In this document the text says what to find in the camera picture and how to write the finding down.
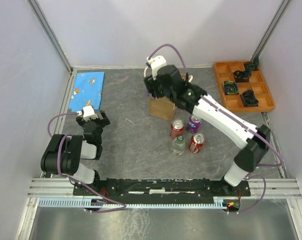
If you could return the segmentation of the brown canvas bag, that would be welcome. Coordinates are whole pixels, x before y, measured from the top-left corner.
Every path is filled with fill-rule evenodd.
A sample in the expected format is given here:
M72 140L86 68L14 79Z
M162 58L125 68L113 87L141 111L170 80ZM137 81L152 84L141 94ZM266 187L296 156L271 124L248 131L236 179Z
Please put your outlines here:
M172 121L178 108L176 105L178 97L187 90L188 83L189 82L186 83L186 86L181 93L178 93L176 96L174 95L171 99L166 97L153 98L149 96L149 93L147 92L149 114L160 119Z

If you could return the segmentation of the red soda can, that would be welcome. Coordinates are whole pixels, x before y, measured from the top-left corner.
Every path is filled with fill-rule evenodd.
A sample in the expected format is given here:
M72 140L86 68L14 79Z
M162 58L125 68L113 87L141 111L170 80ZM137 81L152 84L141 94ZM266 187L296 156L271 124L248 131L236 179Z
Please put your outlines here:
M184 129L185 129L185 125L181 119L173 120L170 125L170 137L172 139L175 139L178 136L181 136L184 132Z
M189 143L189 150L193 153L196 154L198 153L203 145L206 143L206 138L202 133L195 133Z

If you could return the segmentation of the purple soda can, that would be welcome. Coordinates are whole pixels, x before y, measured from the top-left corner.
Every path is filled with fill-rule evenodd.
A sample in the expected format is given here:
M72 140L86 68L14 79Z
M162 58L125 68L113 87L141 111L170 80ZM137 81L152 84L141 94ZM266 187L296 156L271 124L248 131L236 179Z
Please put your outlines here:
M199 131L199 129L202 125L202 122L203 122L203 120L201 117L191 114L188 119L186 130L189 133L196 134Z

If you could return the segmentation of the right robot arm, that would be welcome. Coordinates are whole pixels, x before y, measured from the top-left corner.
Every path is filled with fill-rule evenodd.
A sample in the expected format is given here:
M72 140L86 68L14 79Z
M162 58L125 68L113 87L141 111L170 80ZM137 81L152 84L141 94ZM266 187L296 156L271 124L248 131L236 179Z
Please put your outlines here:
M222 193L233 195L239 189L240 182L261 162L269 150L270 129L262 125L257 127L239 118L219 103L204 89L182 77L174 65L153 66L150 75L143 80L147 91L153 98L168 98L181 110L193 114L220 130L240 149L233 163L220 183Z

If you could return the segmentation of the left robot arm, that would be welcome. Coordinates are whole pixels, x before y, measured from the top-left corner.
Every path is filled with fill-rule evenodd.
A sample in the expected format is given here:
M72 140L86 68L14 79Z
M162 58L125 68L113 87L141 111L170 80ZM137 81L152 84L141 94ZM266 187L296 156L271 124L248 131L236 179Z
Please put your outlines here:
M111 123L104 110L95 112L88 120L84 119L82 113L76 113L76 122L82 127L83 135L51 135L40 167L45 173L71 177L84 183L84 189L90 195L97 195L102 189L99 174L84 166L80 160L100 159L103 128Z

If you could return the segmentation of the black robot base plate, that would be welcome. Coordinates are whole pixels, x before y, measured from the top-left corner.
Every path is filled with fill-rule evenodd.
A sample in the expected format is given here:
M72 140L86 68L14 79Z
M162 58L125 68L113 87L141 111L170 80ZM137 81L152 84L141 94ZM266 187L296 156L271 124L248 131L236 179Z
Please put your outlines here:
M95 180L89 187L72 182L74 196L107 198L110 204L164 205L212 204L214 197L241 198L251 196L249 183L241 181L231 186L223 179L127 179Z

